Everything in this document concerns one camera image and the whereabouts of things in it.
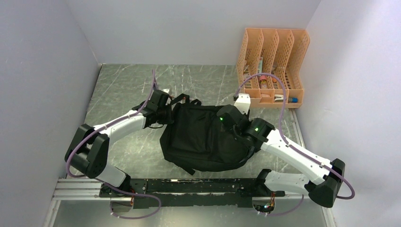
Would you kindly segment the black student backpack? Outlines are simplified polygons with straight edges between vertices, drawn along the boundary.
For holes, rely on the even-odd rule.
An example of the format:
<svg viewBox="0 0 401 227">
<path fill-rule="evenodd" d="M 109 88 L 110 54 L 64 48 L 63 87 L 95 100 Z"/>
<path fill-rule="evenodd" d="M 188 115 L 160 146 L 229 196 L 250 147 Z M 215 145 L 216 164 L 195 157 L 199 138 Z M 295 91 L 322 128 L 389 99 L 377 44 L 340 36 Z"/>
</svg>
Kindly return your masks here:
<svg viewBox="0 0 401 227">
<path fill-rule="evenodd" d="M 222 106 L 202 105 L 180 94 L 172 99 L 173 123 L 160 137 L 164 159 L 193 175 L 242 167 L 256 152 L 235 140 L 217 113 Z"/>
</svg>

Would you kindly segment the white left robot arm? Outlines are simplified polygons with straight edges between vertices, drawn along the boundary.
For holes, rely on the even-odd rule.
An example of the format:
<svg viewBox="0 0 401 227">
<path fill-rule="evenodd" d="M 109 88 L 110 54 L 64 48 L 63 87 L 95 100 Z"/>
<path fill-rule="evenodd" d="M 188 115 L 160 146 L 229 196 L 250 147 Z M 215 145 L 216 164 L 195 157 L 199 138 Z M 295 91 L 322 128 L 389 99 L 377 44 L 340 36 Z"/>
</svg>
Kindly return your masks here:
<svg viewBox="0 0 401 227">
<path fill-rule="evenodd" d="M 90 179 L 112 186 L 123 197 L 131 190 L 131 177 L 108 162 L 110 147 L 125 136 L 151 127 L 172 122 L 169 89 L 154 90 L 150 98 L 126 114 L 107 123 L 78 127 L 65 155 L 66 168 L 75 168 Z"/>
</svg>

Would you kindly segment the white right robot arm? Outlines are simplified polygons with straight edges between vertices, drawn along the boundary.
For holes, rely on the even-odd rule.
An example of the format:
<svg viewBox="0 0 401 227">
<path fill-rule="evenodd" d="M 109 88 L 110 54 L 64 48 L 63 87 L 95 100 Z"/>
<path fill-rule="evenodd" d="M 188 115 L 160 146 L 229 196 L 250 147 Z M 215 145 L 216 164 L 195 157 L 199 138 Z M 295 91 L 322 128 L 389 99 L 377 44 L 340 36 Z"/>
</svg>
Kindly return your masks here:
<svg viewBox="0 0 401 227">
<path fill-rule="evenodd" d="M 262 179 L 255 183 L 261 196 L 271 191 L 307 195 L 316 204 L 331 208 L 344 180 L 345 163 L 330 161 L 281 136 L 279 130 L 262 118 L 250 120 L 233 105 L 223 106 L 217 113 L 225 129 L 235 140 L 258 151 L 269 152 L 295 167 L 299 174 L 261 171 Z"/>
</svg>

